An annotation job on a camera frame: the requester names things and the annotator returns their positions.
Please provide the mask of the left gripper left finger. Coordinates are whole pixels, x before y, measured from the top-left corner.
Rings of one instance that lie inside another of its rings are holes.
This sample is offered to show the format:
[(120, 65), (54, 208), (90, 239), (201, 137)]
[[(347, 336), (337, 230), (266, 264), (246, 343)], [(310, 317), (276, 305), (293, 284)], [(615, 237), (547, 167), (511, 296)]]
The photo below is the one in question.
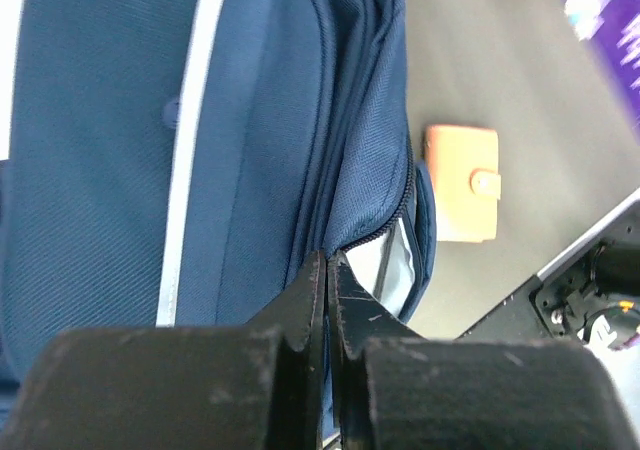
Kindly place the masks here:
[(96, 328), (54, 339), (5, 449), (315, 449), (322, 440), (327, 260), (236, 327)]

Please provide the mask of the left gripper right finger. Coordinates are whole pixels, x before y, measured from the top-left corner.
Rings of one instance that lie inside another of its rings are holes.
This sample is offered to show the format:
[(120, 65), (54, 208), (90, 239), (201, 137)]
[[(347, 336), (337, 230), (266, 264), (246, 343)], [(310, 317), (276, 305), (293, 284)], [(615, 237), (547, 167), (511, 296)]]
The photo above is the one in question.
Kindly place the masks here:
[(327, 264), (335, 423), (345, 449), (635, 449), (612, 379), (581, 345), (430, 341)]

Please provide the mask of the navy blue backpack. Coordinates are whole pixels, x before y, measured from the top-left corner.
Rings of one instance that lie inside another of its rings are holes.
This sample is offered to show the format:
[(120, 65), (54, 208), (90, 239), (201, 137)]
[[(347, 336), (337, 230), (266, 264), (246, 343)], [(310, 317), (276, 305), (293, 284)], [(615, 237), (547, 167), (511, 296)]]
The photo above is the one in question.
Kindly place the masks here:
[(410, 149), (404, 0), (24, 0), (1, 165), (1, 411), (73, 327), (237, 325), (312, 251), (435, 205)]

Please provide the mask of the purple book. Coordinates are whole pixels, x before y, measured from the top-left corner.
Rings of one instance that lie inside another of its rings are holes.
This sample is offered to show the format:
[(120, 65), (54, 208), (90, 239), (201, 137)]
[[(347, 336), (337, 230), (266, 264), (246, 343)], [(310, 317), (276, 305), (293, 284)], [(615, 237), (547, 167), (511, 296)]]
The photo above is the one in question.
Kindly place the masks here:
[(639, 133), (639, 0), (565, 0), (576, 37), (599, 48)]

